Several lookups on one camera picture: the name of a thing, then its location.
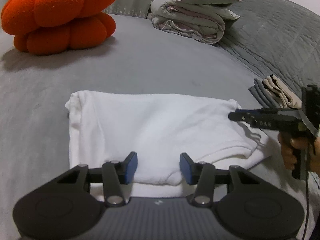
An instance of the folded comforter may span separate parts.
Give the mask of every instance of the folded comforter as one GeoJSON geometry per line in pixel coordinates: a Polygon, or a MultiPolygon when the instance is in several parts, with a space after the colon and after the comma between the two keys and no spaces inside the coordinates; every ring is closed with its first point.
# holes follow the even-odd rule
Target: folded comforter
{"type": "Polygon", "coordinates": [[[177,0],[154,0],[150,8],[155,28],[207,44],[220,41],[225,30],[224,20],[239,18],[225,8],[186,4],[177,0]]]}

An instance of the beige folded cloth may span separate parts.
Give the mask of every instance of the beige folded cloth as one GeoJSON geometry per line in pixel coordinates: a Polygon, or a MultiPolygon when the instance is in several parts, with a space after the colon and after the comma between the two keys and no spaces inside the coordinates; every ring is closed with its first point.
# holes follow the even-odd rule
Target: beige folded cloth
{"type": "Polygon", "coordinates": [[[284,95],[288,99],[286,102],[287,105],[291,108],[300,109],[302,107],[302,101],[300,100],[300,98],[298,98],[298,96],[295,93],[293,93],[287,87],[287,85],[277,76],[272,74],[270,75],[270,77],[273,80],[273,83],[284,93],[284,95]]]}
{"type": "Polygon", "coordinates": [[[273,83],[272,78],[268,76],[262,82],[267,86],[266,90],[270,92],[273,99],[280,104],[280,107],[288,108],[287,106],[288,100],[286,99],[284,93],[278,87],[276,87],[276,85],[273,83]]]}

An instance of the metal screw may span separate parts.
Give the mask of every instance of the metal screw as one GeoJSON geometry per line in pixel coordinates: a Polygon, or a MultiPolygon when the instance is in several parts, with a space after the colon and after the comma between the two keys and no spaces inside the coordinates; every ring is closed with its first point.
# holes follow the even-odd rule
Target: metal screw
{"type": "Polygon", "coordinates": [[[205,204],[208,204],[210,202],[210,198],[208,198],[207,196],[204,196],[204,195],[200,195],[200,196],[197,196],[195,198],[195,201],[198,204],[205,205],[205,204]]]}
{"type": "Polygon", "coordinates": [[[123,201],[123,198],[120,196],[110,196],[107,198],[107,201],[112,205],[120,204],[123,201]]]}

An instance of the gray folded cloth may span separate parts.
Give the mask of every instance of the gray folded cloth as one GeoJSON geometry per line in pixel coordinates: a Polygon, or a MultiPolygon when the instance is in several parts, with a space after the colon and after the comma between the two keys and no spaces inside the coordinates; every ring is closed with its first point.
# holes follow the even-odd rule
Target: gray folded cloth
{"type": "Polygon", "coordinates": [[[254,87],[256,88],[258,94],[260,95],[261,99],[270,107],[270,108],[280,108],[280,105],[272,98],[270,93],[268,93],[263,86],[262,82],[255,78],[253,80],[254,87]]]}
{"type": "Polygon", "coordinates": [[[259,102],[259,104],[263,108],[270,108],[260,97],[259,93],[257,92],[257,89],[255,86],[252,86],[249,88],[250,93],[254,96],[254,98],[259,102]]]}

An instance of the white cloth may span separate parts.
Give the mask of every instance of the white cloth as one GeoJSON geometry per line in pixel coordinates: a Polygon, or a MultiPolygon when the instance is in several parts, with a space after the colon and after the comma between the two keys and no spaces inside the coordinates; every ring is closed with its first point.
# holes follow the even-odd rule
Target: white cloth
{"type": "Polygon", "coordinates": [[[247,124],[232,122],[234,100],[176,94],[116,95],[93,91],[73,93],[70,111],[70,166],[101,167],[138,154],[134,182],[178,185],[182,152],[195,161],[250,168],[267,155],[267,135],[247,124]]]}

